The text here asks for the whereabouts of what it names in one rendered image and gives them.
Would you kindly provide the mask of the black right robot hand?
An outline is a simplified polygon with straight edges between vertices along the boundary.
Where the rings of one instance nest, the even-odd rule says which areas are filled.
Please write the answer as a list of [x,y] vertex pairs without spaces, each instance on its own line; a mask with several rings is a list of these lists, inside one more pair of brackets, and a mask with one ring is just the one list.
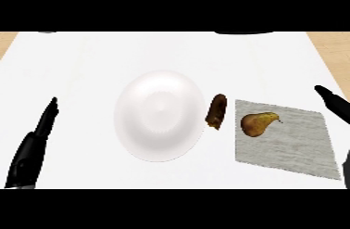
[[[344,100],[338,95],[335,95],[323,86],[316,85],[314,90],[322,97],[323,103],[329,111],[344,120],[350,125],[350,102]],[[350,150],[347,151],[347,156],[342,167],[342,178],[344,186],[350,189]]]

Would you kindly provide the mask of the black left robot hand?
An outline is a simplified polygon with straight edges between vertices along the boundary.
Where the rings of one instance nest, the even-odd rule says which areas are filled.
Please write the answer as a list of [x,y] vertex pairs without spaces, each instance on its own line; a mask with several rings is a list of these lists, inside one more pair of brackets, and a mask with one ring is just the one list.
[[4,185],[9,189],[32,189],[35,187],[44,162],[46,141],[57,114],[57,98],[53,97],[38,120],[35,130],[26,134],[9,165]]

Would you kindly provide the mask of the grey woven placemat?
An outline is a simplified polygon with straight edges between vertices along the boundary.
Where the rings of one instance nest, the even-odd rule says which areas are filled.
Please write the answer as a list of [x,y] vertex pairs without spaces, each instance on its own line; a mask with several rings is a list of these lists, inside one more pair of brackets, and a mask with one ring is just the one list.
[[[241,120],[248,114],[273,112],[279,120],[264,133],[244,133]],[[325,119],[320,112],[263,103],[235,101],[235,159],[252,165],[340,180]]]

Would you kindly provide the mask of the brown-yellow pear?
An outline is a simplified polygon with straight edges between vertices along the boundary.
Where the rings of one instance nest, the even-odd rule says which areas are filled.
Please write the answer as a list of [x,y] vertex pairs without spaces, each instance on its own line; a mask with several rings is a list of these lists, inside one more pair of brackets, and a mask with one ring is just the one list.
[[260,136],[269,125],[279,120],[279,115],[275,112],[248,114],[241,120],[244,134],[249,137]]

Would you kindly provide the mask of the white round plate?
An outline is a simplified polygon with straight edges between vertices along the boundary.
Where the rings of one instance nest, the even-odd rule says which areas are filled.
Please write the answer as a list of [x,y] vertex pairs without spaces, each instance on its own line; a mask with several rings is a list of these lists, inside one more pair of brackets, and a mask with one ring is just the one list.
[[183,156],[204,132],[205,101],[193,81],[179,72],[155,70],[125,86],[114,122],[121,145],[142,160]]

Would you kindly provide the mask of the brown elongated vegetable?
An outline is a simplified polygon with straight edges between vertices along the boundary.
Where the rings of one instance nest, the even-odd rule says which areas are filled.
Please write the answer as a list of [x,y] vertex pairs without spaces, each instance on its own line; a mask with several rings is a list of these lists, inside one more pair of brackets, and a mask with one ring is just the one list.
[[227,98],[223,94],[217,94],[213,98],[208,115],[205,118],[208,126],[213,127],[215,130],[220,129],[224,120],[226,107],[227,107]]

